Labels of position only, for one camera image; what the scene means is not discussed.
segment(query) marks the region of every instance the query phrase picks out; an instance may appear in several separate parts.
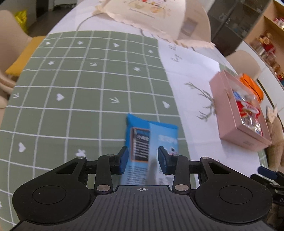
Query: brown plush toy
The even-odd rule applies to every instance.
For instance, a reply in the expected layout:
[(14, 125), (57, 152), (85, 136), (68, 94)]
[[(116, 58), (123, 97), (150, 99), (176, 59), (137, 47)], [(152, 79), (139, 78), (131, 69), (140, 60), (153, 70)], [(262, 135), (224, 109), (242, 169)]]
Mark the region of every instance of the brown plush toy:
[(273, 171), (277, 171), (280, 165), (284, 167), (284, 139), (281, 121), (277, 114), (277, 106), (273, 110), (267, 106), (266, 123), (272, 144), (266, 149), (266, 153), (269, 169)]

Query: gift box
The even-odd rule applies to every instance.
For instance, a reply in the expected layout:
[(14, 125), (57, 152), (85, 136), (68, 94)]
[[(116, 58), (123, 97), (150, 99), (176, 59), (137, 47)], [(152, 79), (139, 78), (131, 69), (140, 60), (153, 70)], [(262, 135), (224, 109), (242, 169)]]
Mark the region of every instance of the gift box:
[[(244, 84), (228, 72), (222, 71), (211, 79), (210, 87), (216, 109), (220, 139), (252, 151), (260, 151), (271, 145), (270, 134), (259, 102)], [(242, 123), (233, 90), (252, 96), (252, 104), (260, 111), (258, 120), (262, 135)]]

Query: dark floor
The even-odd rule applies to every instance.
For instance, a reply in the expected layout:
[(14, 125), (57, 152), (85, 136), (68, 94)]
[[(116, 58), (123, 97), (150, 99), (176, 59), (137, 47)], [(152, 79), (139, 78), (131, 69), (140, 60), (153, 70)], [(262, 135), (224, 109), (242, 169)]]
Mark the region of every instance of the dark floor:
[(51, 29), (70, 11), (71, 9), (57, 9), (48, 11), (40, 16), (37, 21), (29, 27), (29, 36), (47, 35)]

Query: yellow plastic bag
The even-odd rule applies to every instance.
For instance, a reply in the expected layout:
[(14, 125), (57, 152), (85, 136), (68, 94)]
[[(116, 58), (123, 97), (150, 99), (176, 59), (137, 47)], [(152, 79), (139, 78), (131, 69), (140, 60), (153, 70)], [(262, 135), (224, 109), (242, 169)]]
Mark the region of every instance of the yellow plastic bag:
[(15, 14), (15, 19), (23, 29), (23, 31), (27, 34), (28, 27), (27, 27), (27, 10), (19, 11)]

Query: yellow cushion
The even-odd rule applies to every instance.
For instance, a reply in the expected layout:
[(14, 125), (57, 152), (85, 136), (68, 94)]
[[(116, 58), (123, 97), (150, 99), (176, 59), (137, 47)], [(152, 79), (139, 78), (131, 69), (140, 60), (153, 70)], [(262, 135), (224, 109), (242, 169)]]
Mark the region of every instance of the yellow cushion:
[(26, 46), (19, 58), (6, 70), (6, 74), (19, 77), (30, 57), (44, 38), (45, 36), (32, 38), (31, 42)]

